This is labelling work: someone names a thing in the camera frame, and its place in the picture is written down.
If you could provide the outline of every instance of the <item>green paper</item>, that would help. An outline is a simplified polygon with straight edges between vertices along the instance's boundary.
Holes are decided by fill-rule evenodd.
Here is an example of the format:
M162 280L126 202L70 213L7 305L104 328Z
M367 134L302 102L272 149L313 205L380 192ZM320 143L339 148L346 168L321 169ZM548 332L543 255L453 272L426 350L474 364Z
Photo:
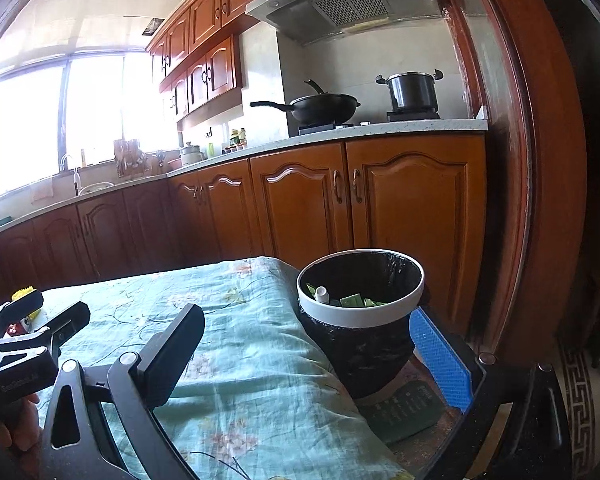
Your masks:
M365 306L365 303L362 301L362 297L360 294L354 294L353 296L347 296L346 298L341 298L340 304L342 306L348 306L357 308L360 306Z
M365 298L365 306L380 306L386 305L385 301L374 301L371 298Z
M433 426L445 411L444 404L424 381L410 381L393 397L373 406L359 406L369 428L387 445Z

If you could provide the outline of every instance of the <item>trash can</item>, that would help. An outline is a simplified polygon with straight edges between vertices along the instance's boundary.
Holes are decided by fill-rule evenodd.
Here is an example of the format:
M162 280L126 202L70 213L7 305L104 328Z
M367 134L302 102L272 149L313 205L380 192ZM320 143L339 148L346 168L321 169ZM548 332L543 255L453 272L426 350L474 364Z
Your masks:
M424 290L414 258L382 249L330 254L305 267L296 286L302 326L352 398L382 389L411 357L409 314ZM331 304L312 296L311 288L321 286Z

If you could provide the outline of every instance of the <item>finger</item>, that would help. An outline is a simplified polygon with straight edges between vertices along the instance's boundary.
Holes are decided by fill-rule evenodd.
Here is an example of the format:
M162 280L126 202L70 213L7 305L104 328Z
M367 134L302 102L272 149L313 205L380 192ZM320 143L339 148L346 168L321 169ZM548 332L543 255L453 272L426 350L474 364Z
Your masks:
M7 449L11 447L11 434L7 427L0 422L0 446Z
M20 457L20 467L33 478L38 478L38 465L40 464L40 446L36 444Z
M24 401L20 420L12 431L11 437L21 451L28 451L38 441L40 437L38 409L33 402Z

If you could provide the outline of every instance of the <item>white bottle cap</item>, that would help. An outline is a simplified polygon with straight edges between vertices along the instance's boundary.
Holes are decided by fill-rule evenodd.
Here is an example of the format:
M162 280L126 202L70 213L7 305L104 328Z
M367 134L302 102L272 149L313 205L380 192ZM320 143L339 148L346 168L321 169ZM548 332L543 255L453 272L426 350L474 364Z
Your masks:
M329 303L329 293L323 286L319 286L315 289L314 298L318 303Z

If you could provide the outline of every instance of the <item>ceiling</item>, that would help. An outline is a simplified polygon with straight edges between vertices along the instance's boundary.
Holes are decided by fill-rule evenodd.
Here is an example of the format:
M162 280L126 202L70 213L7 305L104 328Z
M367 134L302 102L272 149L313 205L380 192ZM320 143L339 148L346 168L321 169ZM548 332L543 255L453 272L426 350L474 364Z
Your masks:
M151 18L182 0L31 0L0 38L0 73L85 50L144 48Z

